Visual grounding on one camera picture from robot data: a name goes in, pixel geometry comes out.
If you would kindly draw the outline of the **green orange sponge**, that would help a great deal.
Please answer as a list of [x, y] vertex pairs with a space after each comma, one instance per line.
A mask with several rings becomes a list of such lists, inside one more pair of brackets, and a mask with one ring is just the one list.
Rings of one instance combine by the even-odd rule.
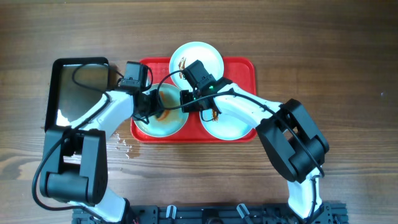
[[[163, 91], [159, 91], [160, 99], [163, 107], [166, 107], [170, 103], [170, 98], [168, 94], [164, 93]], [[166, 109], [161, 109], [155, 116], [157, 121], [163, 121], [169, 115], [170, 111]]]

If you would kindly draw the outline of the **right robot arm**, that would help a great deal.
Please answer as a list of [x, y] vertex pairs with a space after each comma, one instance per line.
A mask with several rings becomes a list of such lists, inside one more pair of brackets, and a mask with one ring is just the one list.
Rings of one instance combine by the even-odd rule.
[[318, 179], [329, 144], [301, 102], [279, 103], [246, 92], [225, 79], [206, 90], [180, 92], [184, 112], [214, 109], [255, 129], [274, 169], [287, 181], [288, 206], [311, 223], [322, 200]]

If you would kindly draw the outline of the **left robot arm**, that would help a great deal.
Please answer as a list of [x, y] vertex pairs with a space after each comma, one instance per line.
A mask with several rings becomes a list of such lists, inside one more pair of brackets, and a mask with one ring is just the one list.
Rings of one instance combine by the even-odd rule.
[[108, 188], [106, 140], [129, 118], [147, 122], [159, 103], [158, 90], [106, 91], [76, 125], [48, 129], [32, 181], [35, 203], [53, 210], [39, 200], [42, 195], [63, 202], [63, 210], [81, 210], [100, 223], [137, 223], [129, 201]]

